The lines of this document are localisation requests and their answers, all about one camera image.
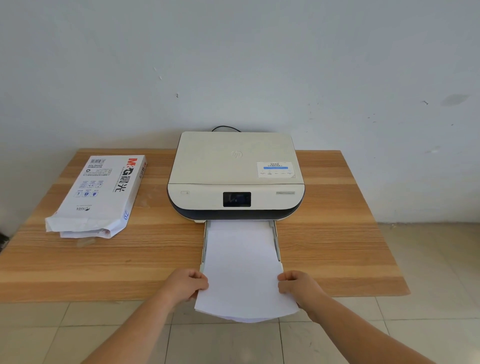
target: paper ream package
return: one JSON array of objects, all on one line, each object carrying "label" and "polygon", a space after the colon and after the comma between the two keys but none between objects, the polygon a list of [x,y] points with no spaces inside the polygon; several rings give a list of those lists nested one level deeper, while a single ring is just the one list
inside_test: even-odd
[{"label": "paper ream package", "polygon": [[91,156],[55,214],[47,231],[62,238],[111,238],[127,226],[145,156]]}]

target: black cable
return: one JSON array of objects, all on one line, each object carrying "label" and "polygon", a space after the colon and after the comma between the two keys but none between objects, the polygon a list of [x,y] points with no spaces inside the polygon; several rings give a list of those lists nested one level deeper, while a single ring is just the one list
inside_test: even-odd
[{"label": "black cable", "polygon": [[237,128],[234,128],[233,126],[228,126],[228,125],[220,125],[220,126],[217,126],[216,128],[213,128],[212,131],[215,130],[215,129],[218,129],[218,128],[230,128],[230,129],[234,129],[234,130],[236,130],[237,132],[241,133],[241,131],[238,130]]}]

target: wooden table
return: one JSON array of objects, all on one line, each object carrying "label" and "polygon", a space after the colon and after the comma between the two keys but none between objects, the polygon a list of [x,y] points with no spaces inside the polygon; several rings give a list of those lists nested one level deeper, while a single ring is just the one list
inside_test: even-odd
[{"label": "wooden table", "polygon": [[[112,239],[45,232],[91,155],[145,154],[148,166],[130,221]],[[303,270],[332,296],[404,295],[409,290],[340,151],[297,151],[305,197],[277,223],[285,270]],[[81,149],[0,254],[0,302],[149,297],[177,267],[199,267],[204,225],[167,197],[175,150]]]}]

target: hand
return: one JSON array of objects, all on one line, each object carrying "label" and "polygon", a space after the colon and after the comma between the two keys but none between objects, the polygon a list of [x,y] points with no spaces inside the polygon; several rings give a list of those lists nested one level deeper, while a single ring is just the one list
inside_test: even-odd
[{"label": "hand", "polygon": [[278,275],[278,291],[280,293],[290,293],[300,308],[304,309],[308,316],[313,314],[319,298],[327,296],[320,288],[317,282],[307,273],[298,270],[290,270]]},{"label": "hand", "polygon": [[208,288],[208,279],[196,269],[175,269],[158,293],[166,298],[172,307],[197,296],[198,290]]}]

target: tiled floor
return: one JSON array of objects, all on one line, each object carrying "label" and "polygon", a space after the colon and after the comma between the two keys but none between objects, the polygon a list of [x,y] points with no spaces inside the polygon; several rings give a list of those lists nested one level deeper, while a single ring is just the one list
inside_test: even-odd
[{"label": "tiled floor", "polygon": [[[340,298],[437,363],[480,363],[480,225],[381,225],[412,294]],[[80,363],[140,302],[0,304],[0,364]],[[168,319],[149,364],[346,363],[304,312],[259,324]]]}]

